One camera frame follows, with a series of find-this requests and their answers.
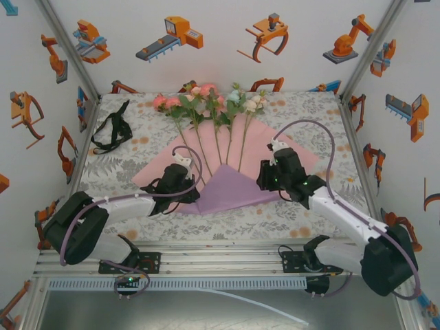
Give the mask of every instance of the gray floral fabric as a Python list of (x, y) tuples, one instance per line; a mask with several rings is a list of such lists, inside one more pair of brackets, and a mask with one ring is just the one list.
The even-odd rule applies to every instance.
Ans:
[[(130, 100), (124, 119), (130, 124), (133, 138), (105, 155), (94, 155), (91, 144), (83, 169), (80, 190), (93, 197), (127, 195), (138, 191), (131, 178), (148, 164), (178, 135), (173, 121), (152, 108), (155, 94), (109, 94), (102, 99), (97, 126), (122, 103)], [(350, 204), (368, 212), (364, 191), (342, 124), (333, 93), (279, 92), (267, 94), (265, 114), (258, 119), (281, 129), (291, 121), (306, 118), (323, 123), (332, 132), (336, 154), (331, 171), (331, 186)], [(96, 139), (109, 142), (108, 124)], [(321, 177), (330, 156), (327, 134), (313, 124), (298, 124), (286, 135), (319, 156), (314, 173)], [(225, 240), (286, 239), (314, 237), (319, 234), (344, 237), (330, 221), (305, 210), (300, 204), (274, 201), (257, 206), (218, 212), (205, 216), (172, 213), (154, 217), (127, 219), (104, 229), (106, 233), (122, 233), (129, 239), (157, 240)]]

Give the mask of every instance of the purple paper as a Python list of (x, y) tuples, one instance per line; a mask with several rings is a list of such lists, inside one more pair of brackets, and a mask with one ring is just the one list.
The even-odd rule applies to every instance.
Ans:
[(280, 197), (276, 191), (262, 191), (254, 180), (228, 165), (221, 165), (206, 183), (200, 198), (195, 203), (183, 206), (179, 212), (207, 215), (278, 199)]

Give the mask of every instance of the white cable tray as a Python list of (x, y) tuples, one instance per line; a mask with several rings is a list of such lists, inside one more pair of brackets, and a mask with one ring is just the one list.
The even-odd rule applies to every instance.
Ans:
[[(53, 278), (49, 283), (50, 291), (113, 291), (115, 278)], [(132, 291), (144, 287), (146, 279), (129, 283), (130, 287), (118, 288), (118, 291)], [(298, 290), (306, 289), (305, 276), (280, 277), (206, 277), (206, 278), (151, 278), (149, 291), (195, 291), (211, 290)]]

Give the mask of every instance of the white cable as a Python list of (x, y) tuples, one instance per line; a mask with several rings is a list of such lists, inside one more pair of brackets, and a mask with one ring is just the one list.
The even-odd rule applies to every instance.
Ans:
[(235, 294), (229, 294), (228, 292), (223, 292), (223, 291), (209, 290), (209, 289), (197, 289), (197, 291), (208, 292), (210, 294), (220, 294), (222, 296), (227, 296), (227, 297), (230, 297), (230, 298), (242, 300), (242, 301), (245, 301), (247, 303), (250, 303), (250, 304), (262, 307), (262, 308), (269, 309), (270, 311), (274, 311), (275, 313), (278, 313), (278, 314), (280, 314), (282, 316), (285, 316), (286, 318), (289, 318), (290, 320), (302, 323), (302, 324), (304, 324), (307, 327), (309, 326), (308, 322), (306, 322), (304, 320), (301, 320), (300, 318), (296, 318), (295, 316), (292, 316), (290, 314), (287, 314), (284, 311), (280, 311), (279, 309), (276, 309), (276, 308), (273, 308), (273, 307), (271, 307), (269, 305), (263, 304), (262, 302), (258, 302), (258, 301), (255, 301), (255, 300), (250, 300), (250, 299), (247, 299), (247, 298), (244, 298), (244, 297), (240, 297), (240, 296), (236, 296)]

